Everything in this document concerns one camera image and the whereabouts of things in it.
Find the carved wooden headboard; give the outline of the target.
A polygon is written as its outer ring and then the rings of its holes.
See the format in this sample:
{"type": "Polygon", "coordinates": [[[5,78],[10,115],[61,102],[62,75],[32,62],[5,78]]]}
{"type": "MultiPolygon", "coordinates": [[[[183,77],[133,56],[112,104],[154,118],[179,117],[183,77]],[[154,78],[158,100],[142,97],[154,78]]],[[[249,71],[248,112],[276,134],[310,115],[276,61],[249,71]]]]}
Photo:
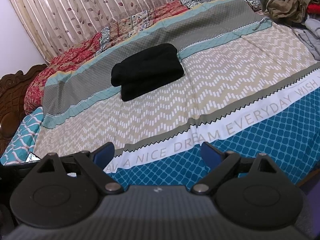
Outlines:
{"type": "Polygon", "coordinates": [[[0,151],[4,153],[25,117],[24,98],[26,91],[35,77],[47,68],[46,64],[32,66],[24,74],[19,70],[15,74],[6,74],[0,82],[0,151]]]}

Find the red cloth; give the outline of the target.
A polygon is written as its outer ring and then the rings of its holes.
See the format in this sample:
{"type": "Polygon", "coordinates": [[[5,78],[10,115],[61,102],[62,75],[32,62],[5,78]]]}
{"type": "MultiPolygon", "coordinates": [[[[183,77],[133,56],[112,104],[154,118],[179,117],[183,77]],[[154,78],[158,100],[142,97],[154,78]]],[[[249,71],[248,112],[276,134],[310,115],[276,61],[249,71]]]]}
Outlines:
{"type": "Polygon", "coordinates": [[[310,3],[307,6],[307,13],[308,14],[320,14],[320,4],[319,3],[310,3]]]}

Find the patterned teal beige bedsheet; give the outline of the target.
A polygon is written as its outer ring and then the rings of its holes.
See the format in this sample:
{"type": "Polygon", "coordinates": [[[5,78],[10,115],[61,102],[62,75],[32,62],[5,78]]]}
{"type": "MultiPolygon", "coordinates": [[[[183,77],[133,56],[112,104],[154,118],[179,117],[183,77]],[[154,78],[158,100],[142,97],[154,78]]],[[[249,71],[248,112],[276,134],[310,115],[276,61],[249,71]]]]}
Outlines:
{"type": "Polygon", "coordinates": [[[292,182],[319,164],[319,62],[288,24],[241,0],[203,3],[51,76],[34,154],[66,156],[111,142],[104,171],[123,186],[191,186],[209,172],[208,142],[268,154],[292,182]],[[176,47],[184,75],[131,101],[111,85],[115,64],[176,47]]]}

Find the beige leaf print curtain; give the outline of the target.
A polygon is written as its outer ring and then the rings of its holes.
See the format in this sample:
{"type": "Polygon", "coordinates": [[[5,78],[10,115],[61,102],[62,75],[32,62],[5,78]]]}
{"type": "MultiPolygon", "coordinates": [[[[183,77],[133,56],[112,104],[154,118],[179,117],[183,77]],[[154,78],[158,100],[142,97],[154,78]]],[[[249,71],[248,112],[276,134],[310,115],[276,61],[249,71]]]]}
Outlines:
{"type": "Polygon", "coordinates": [[[174,0],[9,0],[45,61],[105,26],[174,0]]]}

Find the teal white patterned pillow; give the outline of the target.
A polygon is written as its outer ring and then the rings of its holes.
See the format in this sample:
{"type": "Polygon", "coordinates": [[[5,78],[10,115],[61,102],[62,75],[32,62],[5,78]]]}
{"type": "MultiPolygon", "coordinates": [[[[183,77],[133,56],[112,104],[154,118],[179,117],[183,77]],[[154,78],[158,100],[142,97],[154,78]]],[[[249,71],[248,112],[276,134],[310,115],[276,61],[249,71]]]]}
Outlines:
{"type": "Polygon", "coordinates": [[[26,115],[20,123],[16,133],[1,156],[2,165],[25,163],[29,160],[39,160],[33,154],[35,142],[43,122],[43,108],[38,107],[31,114],[26,115]]]}

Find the red floral quilt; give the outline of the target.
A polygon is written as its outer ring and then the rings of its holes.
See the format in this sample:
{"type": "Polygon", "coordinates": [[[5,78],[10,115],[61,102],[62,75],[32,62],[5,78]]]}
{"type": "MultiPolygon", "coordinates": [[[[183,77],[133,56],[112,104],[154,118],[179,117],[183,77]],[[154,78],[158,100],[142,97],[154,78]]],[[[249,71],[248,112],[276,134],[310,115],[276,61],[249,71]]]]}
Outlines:
{"type": "Polygon", "coordinates": [[[77,70],[82,64],[101,54],[108,48],[123,42],[156,22],[187,11],[188,8],[176,0],[159,8],[145,10],[133,16],[113,22],[95,34],[52,59],[50,65],[40,72],[29,85],[24,97],[24,111],[30,114],[42,105],[44,86],[56,72],[77,70]]]}

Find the black pants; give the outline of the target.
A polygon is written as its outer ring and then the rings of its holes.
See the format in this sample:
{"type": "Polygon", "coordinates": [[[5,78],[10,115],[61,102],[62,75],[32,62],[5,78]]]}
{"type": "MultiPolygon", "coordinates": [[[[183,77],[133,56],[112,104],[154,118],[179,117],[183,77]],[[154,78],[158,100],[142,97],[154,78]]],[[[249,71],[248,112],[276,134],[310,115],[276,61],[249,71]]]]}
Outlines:
{"type": "Polygon", "coordinates": [[[121,99],[131,101],[184,75],[177,49],[169,43],[140,51],[112,68],[111,85],[121,87],[121,99]]]}

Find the olive crumpled clothes pile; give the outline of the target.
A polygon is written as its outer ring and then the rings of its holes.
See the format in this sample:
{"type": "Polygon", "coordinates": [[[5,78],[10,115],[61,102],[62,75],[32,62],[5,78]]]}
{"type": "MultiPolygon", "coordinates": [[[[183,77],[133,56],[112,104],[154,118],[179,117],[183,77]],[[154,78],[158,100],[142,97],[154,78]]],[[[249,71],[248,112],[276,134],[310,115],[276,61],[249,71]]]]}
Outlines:
{"type": "Polygon", "coordinates": [[[260,0],[261,10],[272,20],[288,24],[303,23],[310,3],[319,3],[319,0],[260,0]]]}

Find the grey folded garment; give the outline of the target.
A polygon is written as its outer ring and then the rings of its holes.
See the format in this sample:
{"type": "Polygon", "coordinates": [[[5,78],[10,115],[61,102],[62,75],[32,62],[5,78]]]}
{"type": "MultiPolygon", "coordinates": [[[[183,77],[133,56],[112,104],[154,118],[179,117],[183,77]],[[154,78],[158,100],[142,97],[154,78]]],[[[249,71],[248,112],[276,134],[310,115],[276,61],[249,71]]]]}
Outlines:
{"type": "Polygon", "coordinates": [[[300,27],[294,27],[293,32],[308,48],[314,59],[319,61],[319,20],[307,18],[300,27]]]}

